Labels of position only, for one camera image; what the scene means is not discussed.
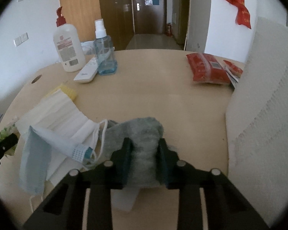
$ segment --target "tabletop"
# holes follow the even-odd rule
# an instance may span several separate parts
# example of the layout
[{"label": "tabletop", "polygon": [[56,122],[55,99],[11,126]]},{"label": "tabletop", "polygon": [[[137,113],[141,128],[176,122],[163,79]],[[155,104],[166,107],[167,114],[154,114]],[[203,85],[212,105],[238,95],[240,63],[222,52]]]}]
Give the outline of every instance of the tabletop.
[{"label": "tabletop", "polygon": [[[37,71],[11,103],[0,130],[13,117],[21,117],[51,90],[64,83],[74,89],[77,108],[94,122],[111,119],[123,122],[137,117],[155,117],[164,127],[167,143],[177,148],[180,159],[195,168],[228,170],[225,111],[232,89],[225,85],[196,84],[182,50],[116,51],[115,75],[97,75],[90,83],[73,81],[77,72],[67,73],[60,63]],[[216,57],[222,64],[222,57]],[[243,64],[232,61],[238,67]],[[35,77],[40,79],[32,84]],[[23,224],[31,215],[30,194],[18,187],[24,142],[20,139],[14,156],[0,165],[0,197],[12,217]],[[46,185],[45,195],[51,191]],[[131,212],[112,209],[114,230],[176,229],[178,190],[142,189]],[[34,198],[35,207],[40,203]]]}]

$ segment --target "screw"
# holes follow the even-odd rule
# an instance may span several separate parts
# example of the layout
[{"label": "screw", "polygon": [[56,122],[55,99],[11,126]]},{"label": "screw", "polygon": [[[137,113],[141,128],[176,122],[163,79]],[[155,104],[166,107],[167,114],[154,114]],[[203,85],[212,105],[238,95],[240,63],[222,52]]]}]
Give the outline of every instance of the screw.
[{"label": "screw", "polygon": [[79,170],[77,169],[72,169],[69,171],[70,176],[77,176],[79,174]]},{"label": "screw", "polygon": [[219,170],[219,169],[212,169],[212,170],[211,170],[211,174],[213,174],[213,175],[220,175],[220,174],[221,174],[221,170]]},{"label": "screw", "polygon": [[178,160],[177,163],[176,163],[176,165],[177,165],[178,167],[183,167],[183,166],[186,165],[186,162],[183,161],[183,160]]},{"label": "screw", "polygon": [[113,166],[113,162],[110,161],[110,160],[107,160],[107,161],[105,161],[105,162],[103,163],[103,165],[104,165],[105,167],[107,167],[107,168],[110,168],[110,167]]}]

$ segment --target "gray sock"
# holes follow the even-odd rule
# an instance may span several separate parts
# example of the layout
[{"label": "gray sock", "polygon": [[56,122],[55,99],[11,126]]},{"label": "gray sock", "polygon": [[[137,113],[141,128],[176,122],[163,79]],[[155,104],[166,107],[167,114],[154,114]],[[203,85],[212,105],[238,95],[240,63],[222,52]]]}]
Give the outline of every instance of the gray sock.
[{"label": "gray sock", "polygon": [[121,149],[124,138],[134,145],[128,186],[151,188],[160,186],[156,180],[156,153],[163,127],[155,118],[136,118],[123,123],[109,120],[104,141],[104,158]]}]

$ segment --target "blue paper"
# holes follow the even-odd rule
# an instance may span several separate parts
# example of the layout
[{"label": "blue paper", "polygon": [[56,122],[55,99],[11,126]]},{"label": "blue paper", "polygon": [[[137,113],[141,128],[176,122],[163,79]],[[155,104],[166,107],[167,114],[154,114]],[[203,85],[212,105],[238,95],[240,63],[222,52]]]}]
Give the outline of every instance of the blue paper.
[{"label": "blue paper", "polygon": [[159,0],[153,0],[153,5],[160,5]]}]

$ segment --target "brown door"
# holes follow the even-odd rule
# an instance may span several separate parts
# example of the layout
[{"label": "brown door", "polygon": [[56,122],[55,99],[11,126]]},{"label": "brown door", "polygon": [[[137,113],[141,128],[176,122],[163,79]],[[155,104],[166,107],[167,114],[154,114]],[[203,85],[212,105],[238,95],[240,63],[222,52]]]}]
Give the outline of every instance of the brown door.
[{"label": "brown door", "polygon": [[95,20],[101,19],[99,0],[60,0],[60,4],[62,15],[76,27],[80,41],[94,40]]},{"label": "brown door", "polygon": [[164,34],[166,0],[133,0],[136,34]]}]

